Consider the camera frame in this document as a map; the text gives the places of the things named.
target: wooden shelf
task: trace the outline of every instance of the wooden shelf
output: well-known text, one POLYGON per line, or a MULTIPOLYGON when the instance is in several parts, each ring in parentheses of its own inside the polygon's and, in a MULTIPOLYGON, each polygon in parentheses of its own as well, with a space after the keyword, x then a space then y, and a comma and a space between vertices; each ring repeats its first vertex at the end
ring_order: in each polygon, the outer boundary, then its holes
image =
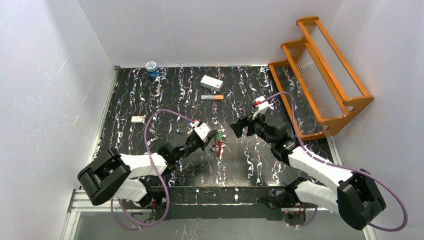
MULTIPOLYGON (((316 123, 322 126, 315 132, 305 132, 311 127, 302 127, 289 114, 295 128, 302 133, 302 140, 325 138, 336 135, 373 99, 356 75, 336 43, 321 24, 317 16, 302 17, 296 21, 303 37, 284 42, 281 48, 287 59, 268 64, 278 90, 283 89, 276 73, 277 68, 290 66, 307 99, 308 108, 316 123)), ((291 104, 284 94, 281 99, 287 112, 291 104)))

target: black tabletop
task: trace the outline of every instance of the black tabletop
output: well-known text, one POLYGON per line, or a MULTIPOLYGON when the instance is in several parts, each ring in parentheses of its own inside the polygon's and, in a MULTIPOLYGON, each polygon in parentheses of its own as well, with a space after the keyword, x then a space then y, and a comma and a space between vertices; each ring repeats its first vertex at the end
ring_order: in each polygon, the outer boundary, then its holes
MULTIPOLYGON (((132 116, 144 116, 145 121, 158 109, 176 111, 191 119, 199 119, 211 128, 223 132, 226 143, 223 153, 217 157, 213 152, 198 149, 181 160, 180 165, 166 176, 169 186, 191 187, 246 187, 284 186, 304 172, 276 161, 270 146, 256 136, 236 138, 230 128, 238 118, 253 112, 252 102, 277 92, 268 67, 165 67, 159 77, 147 76, 144 68, 118 70, 98 152, 116 148, 120 153, 143 155, 144 123, 131 123, 132 116), (202 87, 204 75, 220 79, 220 92, 202 87), (224 100, 201 100, 201 95, 224 95, 224 100)), ((289 124, 289 118, 280 97, 272 101, 273 109, 266 115, 280 115, 289 124)), ((187 133, 188 122, 169 113, 157 115, 149 127, 148 142, 154 153, 176 133, 187 133)), ((306 144, 320 156, 332 159, 325 138, 307 141, 306 144)), ((149 179, 158 185, 157 177, 149 179)))

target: white box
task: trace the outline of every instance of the white box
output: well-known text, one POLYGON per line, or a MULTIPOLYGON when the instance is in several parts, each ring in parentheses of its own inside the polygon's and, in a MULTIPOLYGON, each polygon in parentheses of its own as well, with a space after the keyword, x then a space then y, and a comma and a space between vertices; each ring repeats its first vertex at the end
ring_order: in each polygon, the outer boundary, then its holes
POLYGON ((204 75, 200 81, 200 85, 202 87, 219 92, 223 87, 223 81, 204 75))
POLYGON ((131 123, 133 124, 144 124, 146 116, 132 116, 131 123))

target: purple cable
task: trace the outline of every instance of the purple cable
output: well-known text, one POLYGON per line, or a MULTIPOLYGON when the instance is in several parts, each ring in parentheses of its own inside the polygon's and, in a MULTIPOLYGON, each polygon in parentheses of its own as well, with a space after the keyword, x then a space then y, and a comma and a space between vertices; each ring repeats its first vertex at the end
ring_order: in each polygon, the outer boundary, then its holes
POLYGON ((124 229, 126 229, 126 230, 131 230, 131 231, 137 231, 137 230, 141 229, 140 227, 128 227, 128 226, 125 226, 124 224, 122 224, 122 223, 118 220, 118 218, 117 218, 117 216, 115 215, 115 212, 114 212, 114 199, 113 199, 113 198, 112 198, 112 199, 110 199, 110 211, 112 212, 112 216, 113 216, 113 219, 115 219, 115 222, 116 222, 119 226, 121 226, 122 228, 124 228, 124 229))
MULTIPOLYGON (((123 203, 122 203, 122 200, 121 199, 119 199, 118 200, 118 202, 119 202, 119 205, 120 205, 120 208, 122 209, 122 211, 123 211, 123 213, 129 218, 129 219, 131 219, 131 221, 133 221, 134 223, 136 223, 136 224, 138 224, 138 225, 140 225, 140 226, 143 226, 143 227, 152 227, 152 226, 155 226, 155 225, 158 225, 159 223, 161 223, 165 218, 166 218, 166 216, 167 216, 167 214, 168 214, 168 211, 169 211, 169 208, 170 208, 170 193, 168 192, 168 188, 167 188, 167 185, 166 185, 166 183, 165 183, 165 180, 164 180, 164 178, 161 176, 161 173, 159 172, 159 170, 158 170, 158 168, 155 166, 155 163, 153 162, 153 159, 152 159, 152 152, 150 151, 150 147, 149 147, 149 145, 148 145, 148 141, 147 141, 147 132, 148 132, 148 128, 149 128, 149 126, 150 126, 150 123, 152 122, 152 120, 153 120, 153 118, 158 114, 158 113, 160 113, 160 112, 167 112, 167 113, 171 113, 171 114, 174 114, 174 115, 177 115, 178 117, 180 117, 180 118, 182 118, 182 119, 185 119, 185 120, 187 120, 187 121, 189 121, 189 122, 194 122, 193 120, 191 120, 190 118, 187 118, 187 117, 185 117, 185 116, 183 116, 183 115, 181 115, 181 114, 179 114, 179 113, 177 113, 177 112, 174 112, 174 111, 171 111, 171 110, 168 110, 168 109, 159 109, 159 110, 157 110, 157 111, 155 111, 152 115, 151 115, 151 117, 148 119, 148 121, 147 121, 147 123, 146 123, 146 125, 145 125, 145 127, 144 127, 144 131, 143 131, 143 137, 144 137, 144 145, 145 145, 145 147, 146 147, 146 149, 147 149, 147 154, 148 154, 148 156, 150 157, 150 164, 151 164, 151 166, 153 167, 153 170, 154 170, 154 172, 156 173, 156 175, 159 177, 159 180, 160 180, 160 182, 162 183, 162 186, 163 186, 163 189, 164 189, 164 191, 165 191, 165 196, 166 196, 166 199, 167 199, 167 201, 166 201, 166 208, 165 208, 165 212, 163 213, 163 216, 159 219, 159 220, 157 220, 157 221, 154 221, 154 222, 152 222, 152 223, 143 223, 143 222, 140 222, 140 221, 138 221, 137 219, 135 219, 135 218, 133 218, 132 216, 131 216, 131 214, 124 208, 124 205, 123 205, 123 203)), ((115 214, 114 214, 114 210, 113 210, 113 207, 111 206, 111 211, 112 211, 112 214, 113 214, 113 216, 114 216, 114 219, 115 219, 115 221, 121 226, 121 227, 123 227, 123 228, 125 228, 125 229, 128 229, 126 226, 124 226, 123 224, 121 224, 120 222, 118 222, 117 221, 117 219, 116 219, 116 217, 115 217, 115 214)))
MULTIPOLYGON (((268 97, 267 99, 261 101, 259 104, 261 104, 263 102, 266 102, 268 100, 271 100, 271 99, 273 99, 273 98, 275 98, 275 97, 277 97, 277 96, 279 96, 281 94, 285 94, 285 95, 290 96, 290 98, 291 98, 291 116, 292 116, 293 122, 296 121, 296 118, 295 118, 295 99, 288 92, 281 91, 279 93, 276 93, 276 94, 268 97)), ((297 137, 297 140, 300 143, 300 146, 302 147, 302 149, 306 152, 306 154, 308 156, 312 157, 312 159, 314 159, 314 160, 316 160, 316 161, 318 161, 318 162, 320 162, 322 164, 327 164, 329 166, 332 166, 332 167, 335 167, 335 168, 339 168, 339 169, 349 170, 349 171, 352 171, 352 172, 361 174, 361 175, 363 175, 365 177, 368 177, 368 178, 376 181, 377 183, 379 183, 383 188, 385 188, 394 197, 394 199, 396 199, 396 201, 400 205, 400 208, 402 208, 402 212, 403 212, 403 222, 402 222, 402 224, 400 226, 398 226, 398 227, 395 227, 395 228, 386 228, 386 227, 381 227, 381 226, 377 226, 377 225, 374 225, 372 223, 369 223, 369 225, 371 227, 376 228, 378 230, 386 231, 386 232, 397 232, 397 231, 400 231, 400 230, 402 230, 402 229, 404 229, 406 227, 406 225, 408 224, 408 212, 407 212, 407 208, 405 207, 405 204, 401 200, 401 198, 390 187, 388 187, 386 184, 384 184, 377 177, 375 177, 375 176, 373 176, 371 174, 368 174, 366 172, 363 172, 363 171, 361 171, 359 169, 356 169, 356 168, 353 168, 353 167, 349 167, 349 166, 343 166, 343 165, 334 164, 332 162, 327 162, 325 159, 322 159, 319 156, 318 157, 313 156, 313 154, 311 153, 311 151, 305 147, 304 142, 302 141, 302 139, 300 137, 300 133, 298 132, 298 129, 295 126, 293 126, 293 128, 294 128, 294 132, 295 132, 295 135, 297 137)), ((318 207, 315 208, 315 212, 313 213, 312 218, 307 223, 301 225, 300 227, 304 227, 304 226, 308 225, 309 223, 311 223, 312 220, 315 217, 315 214, 317 213, 317 210, 318 210, 318 207)))

